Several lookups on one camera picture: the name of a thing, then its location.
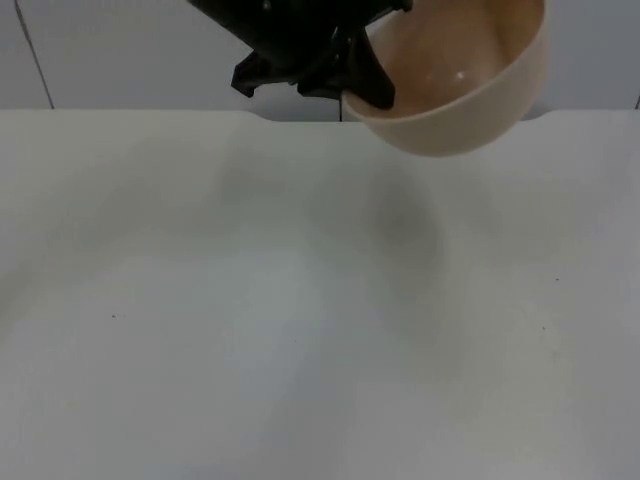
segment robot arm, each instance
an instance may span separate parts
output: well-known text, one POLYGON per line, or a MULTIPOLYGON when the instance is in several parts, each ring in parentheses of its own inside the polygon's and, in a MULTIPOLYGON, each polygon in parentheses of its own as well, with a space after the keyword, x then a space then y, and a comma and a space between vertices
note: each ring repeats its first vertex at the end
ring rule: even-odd
POLYGON ((395 88, 365 27, 412 0, 188 0, 253 48, 231 85, 252 97, 257 87, 288 82, 308 97, 349 90, 373 106, 393 106, 395 88))

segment tabletop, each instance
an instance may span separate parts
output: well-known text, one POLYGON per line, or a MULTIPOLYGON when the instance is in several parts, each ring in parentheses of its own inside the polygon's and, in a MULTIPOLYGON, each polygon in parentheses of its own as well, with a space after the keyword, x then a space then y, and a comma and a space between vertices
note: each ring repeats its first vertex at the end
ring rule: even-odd
POLYGON ((2 477, 636 479, 638 185, 631 112, 0 113, 2 477))

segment white wall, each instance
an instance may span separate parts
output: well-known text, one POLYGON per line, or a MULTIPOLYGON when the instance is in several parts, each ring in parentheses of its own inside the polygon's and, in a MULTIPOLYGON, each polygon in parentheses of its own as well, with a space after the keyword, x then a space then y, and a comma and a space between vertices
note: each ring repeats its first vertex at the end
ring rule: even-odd
POLYGON ((640 95, 640 0, 548 0, 552 108, 634 108, 640 95))
POLYGON ((0 0, 0 108, 49 108, 13 0, 0 0))
MULTIPOLYGON (((0 2, 8 7, 12 0, 0 2)), ((252 100, 233 91, 233 67, 249 49, 185 0, 20 2, 58 107, 239 109, 278 120, 338 118, 335 102, 300 98, 289 86, 263 87, 252 100)), ((537 108, 633 108, 640 94, 640 0, 548 2, 551 65, 537 108)), ((2 29, 0 36, 19 38, 14 33, 2 29)), ((3 70, 16 63, 5 59, 15 53, 1 55, 3 70)), ((23 68, 33 70, 20 55, 23 68)), ((0 85, 28 89, 19 70, 10 70, 0 85)))
POLYGON ((250 110, 337 120, 334 101, 286 86, 230 87, 249 48, 184 0, 21 0, 56 107, 250 110))

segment bowl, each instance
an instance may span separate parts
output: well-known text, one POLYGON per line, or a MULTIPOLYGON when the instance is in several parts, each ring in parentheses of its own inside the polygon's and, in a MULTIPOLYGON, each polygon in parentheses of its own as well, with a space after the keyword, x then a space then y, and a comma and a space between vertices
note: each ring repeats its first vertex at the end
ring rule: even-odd
POLYGON ((548 63, 545 0, 416 0, 371 36, 396 86, 379 110, 351 93, 348 113, 409 153, 477 149, 533 105, 548 63))

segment beige bowl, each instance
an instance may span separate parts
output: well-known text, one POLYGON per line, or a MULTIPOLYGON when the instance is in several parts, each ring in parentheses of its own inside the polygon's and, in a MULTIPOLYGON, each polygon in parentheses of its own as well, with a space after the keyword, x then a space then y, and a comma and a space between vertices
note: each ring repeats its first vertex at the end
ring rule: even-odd
POLYGON ((410 153, 448 156, 495 140, 531 108, 548 62, 545 0, 416 0, 372 36, 396 102, 345 93, 347 111, 410 153))

